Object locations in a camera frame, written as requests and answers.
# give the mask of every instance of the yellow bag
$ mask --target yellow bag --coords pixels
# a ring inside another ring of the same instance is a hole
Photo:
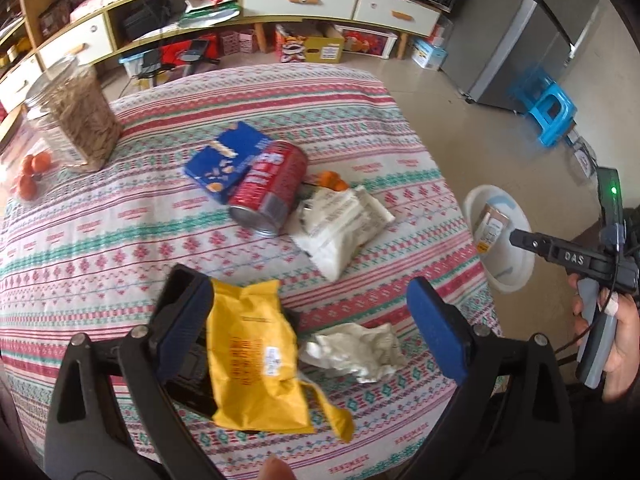
[[[297,375],[296,335],[278,299],[278,280],[244,288],[211,280],[207,354],[218,410],[213,421],[231,430],[314,433],[303,386],[316,398],[336,435],[349,442],[353,420],[322,390]]]

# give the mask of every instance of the screw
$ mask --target screw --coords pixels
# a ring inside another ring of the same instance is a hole
[[[546,346],[547,343],[549,343],[549,339],[547,339],[546,335],[544,334],[536,334],[535,336],[533,336],[533,341],[535,341],[536,344],[539,344],[540,346]]]
[[[491,329],[487,325],[474,325],[474,334],[478,337],[487,337],[491,333]]]
[[[73,346],[80,346],[82,343],[84,343],[84,340],[86,339],[86,335],[83,333],[79,333],[76,334],[75,336],[73,336],[71,338],[71,344]]]
[[[142,339],[149,333],[149,329],[146,325],[138,325],[131,330],[131,337],[133,339]]]

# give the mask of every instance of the metal can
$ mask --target metal can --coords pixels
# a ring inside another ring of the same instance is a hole
[[[305,152],[299,147],[274,140],[258,155],[229,200],[231,218],[265,238],[278,236],[291,212],[306,165]]]

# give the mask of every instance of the white plastic bag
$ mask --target white plastic bag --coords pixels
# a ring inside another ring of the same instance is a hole
[[[340,278],[360,247],[394,220],[363,186],[321,187],[293,212],[287,232],[330,282]]]
[[[406,365],[390,323],[364,328],[343,323],[316,332],[302,345],[298,358],[310,365],[353,374],[359,383],[374,383]]]

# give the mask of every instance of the table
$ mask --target table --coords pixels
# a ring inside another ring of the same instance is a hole
[[[124,335],[148,319],[177,262],[236,285],[279,278],[303,335],[340,322],[391,322],[408,365],[376,384],[303,367],[356,432],[338,441],[317,407],[308,435],[246,435],[190,412],[191,433],[229,478],[254,478],[268,452],[300,480],[366,478],[408,459],[436,423],[455,384],[436,368],[405,303],[426,276],[467,319],[499,330],[471,235],[436,163],[384,85],[332,65],[271,64],[184,78],[113,104],[125,126],[95,174],[48,176],[30,206],[9,202],[0,241],[0,350],[18,412],[42,451],[47,409],[69,338]],[[209,139],[246,121],[300,145],[309,174],[331,169],[361,183],[396,216],[337,283],[327,283],[286,235],[258,238],[233,224],[182,174]],[[154,450],[126,387],[116,396],[139,452]]]

